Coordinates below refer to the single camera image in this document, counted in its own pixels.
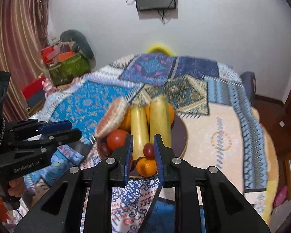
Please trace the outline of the person's hand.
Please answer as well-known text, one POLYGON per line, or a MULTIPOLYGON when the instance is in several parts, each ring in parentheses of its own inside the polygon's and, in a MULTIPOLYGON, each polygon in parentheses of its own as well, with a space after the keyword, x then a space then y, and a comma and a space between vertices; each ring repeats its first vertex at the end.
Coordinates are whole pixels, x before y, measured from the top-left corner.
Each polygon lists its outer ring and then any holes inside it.
POLYGON ((9 182, 10 188, 8 193, 10 196, 21 197, 25 190, 24 178, 20 177, 9 182))

